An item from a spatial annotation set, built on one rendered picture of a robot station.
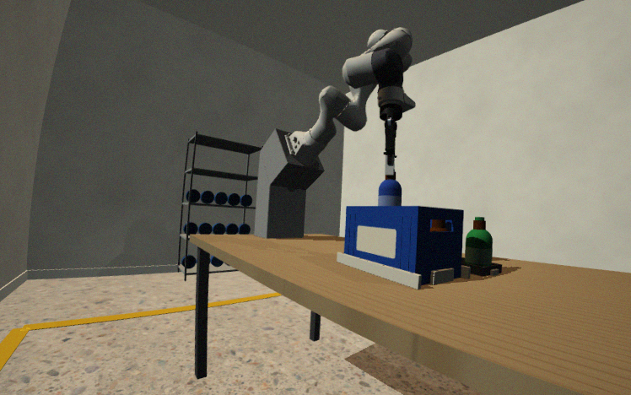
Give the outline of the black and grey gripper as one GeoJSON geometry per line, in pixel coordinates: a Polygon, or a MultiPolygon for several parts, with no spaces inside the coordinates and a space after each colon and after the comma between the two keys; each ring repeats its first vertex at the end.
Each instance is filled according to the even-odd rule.
{"type": "Polygon", "coordinates": [[[396,121],[402,118],[402,107],[398,104],[385,104],[380,108],[380,119],[385,121],[386,155],[385,176],[394,176],[395,169],[395,139],[393,147],[393,134],[396,137],[396,121]],[[396,113],[396,114],[395,114],[396,113]],[[389,118],[389,119],[388,119],[389,118]]]}

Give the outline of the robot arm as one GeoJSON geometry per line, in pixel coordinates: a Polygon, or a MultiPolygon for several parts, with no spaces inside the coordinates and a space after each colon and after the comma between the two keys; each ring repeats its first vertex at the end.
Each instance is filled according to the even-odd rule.
{"type": "Polygon", "coordinates": [[[413,44],[411,38],[411,32],[405,28],[374,32],[368,41],[369,50],[347,59],[342,68],[342,76],[349,85],[353,100],[333,86],[324,88],[319,95],[321,113],[313,128],[285,135],[290,154],[305,165],[313,165],[336,135],[333,117],[354,132],[361,130],[367,122],[367,99],[377,84],[379,108],[385,104],[398,104],[402,106],[402,113],[415,108],[416,103],[402,87],[403,73],[413,61],[409,54],[413,44]]]}

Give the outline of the blue bottle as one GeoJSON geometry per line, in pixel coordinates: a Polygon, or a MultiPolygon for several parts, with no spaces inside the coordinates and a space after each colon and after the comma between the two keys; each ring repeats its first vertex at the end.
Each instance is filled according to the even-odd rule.
{"type": "Polygon", "coordinates": [[[402,187],[394,176],[386,176],[379,186],[378,206],[402,206],[402,187]]]}

